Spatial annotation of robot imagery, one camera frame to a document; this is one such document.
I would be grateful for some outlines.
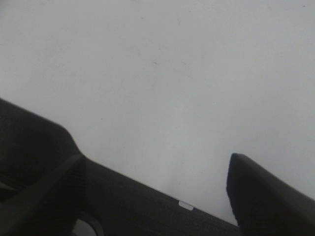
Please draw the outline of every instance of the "gray surface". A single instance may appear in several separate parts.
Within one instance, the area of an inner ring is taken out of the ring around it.
[[[72,230],[76,236],[97,236],[93,228],[82,220],[77,220]]]
[[[2,0],[0,96],[235,223],[232,152],[315,197],[315,2]]]

